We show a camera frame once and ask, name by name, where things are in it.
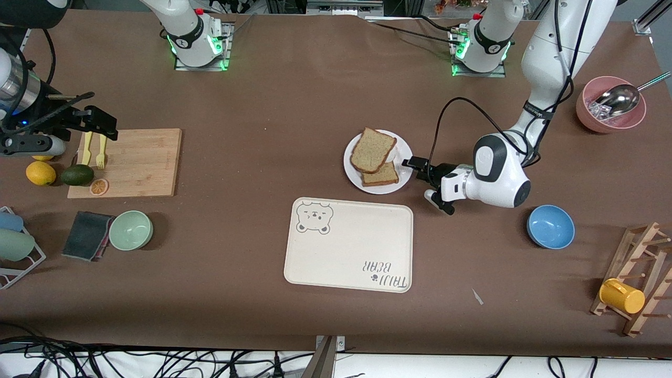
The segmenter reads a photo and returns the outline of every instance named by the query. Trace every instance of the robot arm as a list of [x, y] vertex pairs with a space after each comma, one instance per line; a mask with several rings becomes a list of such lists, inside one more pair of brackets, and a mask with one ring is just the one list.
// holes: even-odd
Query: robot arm
[[[555, 13], [549, 9], [535, 31], [523, 56], [523, 74], [532, 86], [518, 121], [503, 133], [486, 135], [474, 146], [473, 165], [428, 166], [426, 159], [413, 157], [407, 166], [421, 171], [418, 178], [435, 190], [425, 197], [448, 214], [460, 199], [516, 207], [530, 193], [530, 180], [523, 171], [544, 136], [567, 77], [583, 66], [611, 18], [617, 0], [562, 1], [558, 7], [562, 51], [556, 41]], [[595, 2], [586, 14], [588, 4]], [[577, 41], [581, 39], [578, 52]]]
[[201, 67], [222, 54], [222, 21], [192, 9], [189, 0], [140, 0], [161, 21], [182, 63]]
[[476, 72], [494, 70], [511, 45], [513, 32], [522, 19], [520, 0], [490, 0], [482, 19], [467, 23], [468, 40], [457, 58]]
[[[141, 0], [160, 19], [175, 55], [192, 67], [222, 53], [221, 21], [196, 14], [188, 0]], [[23, 28], [52, 28], [63, 18], [69, 0], [0, 0], [0, 22]], [[93, 96], [63, 96], [33, 72], [34, 63], [0, 48], [0, 156], [60, 155], [71, 132], [93, 131], [115, 141], [117, 120], [96, 108], [74, 103]]]

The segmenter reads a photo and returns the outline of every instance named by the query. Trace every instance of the blue bowl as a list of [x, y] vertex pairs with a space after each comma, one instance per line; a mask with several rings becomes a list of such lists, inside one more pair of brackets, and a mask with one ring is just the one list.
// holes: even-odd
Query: blue bowl
[[528, 234], [544, 248], [561, 250], [574, 240], [574, 222], [561, 208], [545, 204], [530, 214]]

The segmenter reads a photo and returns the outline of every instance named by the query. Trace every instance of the metal scoop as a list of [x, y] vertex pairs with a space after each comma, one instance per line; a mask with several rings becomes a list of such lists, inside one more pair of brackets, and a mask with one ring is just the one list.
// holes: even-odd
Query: metal scoop
[[620, 84], [604, 92], [590, 104], [591, 113], [598, 120], [607, 120], [621, 116], [639, 104], [640, 92], [670, 77], [670, 72], [663, 73], [651, 81], [635, 88], [630, 84]]

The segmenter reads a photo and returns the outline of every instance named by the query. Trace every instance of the yellow plastic utensil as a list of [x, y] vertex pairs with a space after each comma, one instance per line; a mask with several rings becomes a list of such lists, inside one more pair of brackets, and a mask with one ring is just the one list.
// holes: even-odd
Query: yellow plastic utensil
[[98, 165], [98, 169], [105, 169], [105, 147], [107, 147], [108, 138], [105, 135], [100, 134], [100, 152], [95, 157], [95, 163]]
[[84, 152], [82, 152], [82, 164], [89, 165], [91, 162], [91, 138], [93, 137], [93, 132], [89, 131], [84, 134]]

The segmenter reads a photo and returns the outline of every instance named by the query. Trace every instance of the bread slice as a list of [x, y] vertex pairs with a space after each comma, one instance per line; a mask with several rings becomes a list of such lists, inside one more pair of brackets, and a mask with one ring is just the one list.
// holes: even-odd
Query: bread slice
[[362, 174], [362, 186], [381, 186], [396, 184], [399, 175], [396, 174], [394, 163], [385, 163], [375, 174]]
[[396, 138], [365, 128], [362, 137], [352, 150], [350, 162], [364, 174], [376, 173], [396, 145]]

